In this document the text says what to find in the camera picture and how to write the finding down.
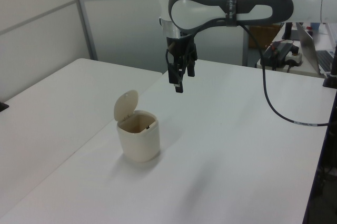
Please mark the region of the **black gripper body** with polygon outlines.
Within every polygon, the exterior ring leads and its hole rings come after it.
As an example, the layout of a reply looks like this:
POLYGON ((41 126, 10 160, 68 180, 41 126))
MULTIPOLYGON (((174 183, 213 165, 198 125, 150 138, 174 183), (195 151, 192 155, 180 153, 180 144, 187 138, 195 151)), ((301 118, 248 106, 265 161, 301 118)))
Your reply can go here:
POLYGON ((167 46, 170 47, 172 43, 174 45, 169 49, 170 54, 173 56, 175 63, 180 63, 181 58, 187 52, 191 56, 191 60, 197 60, 197 51, 194 42, 194 36, 188 35, 181 38, 166 38, 167 46))

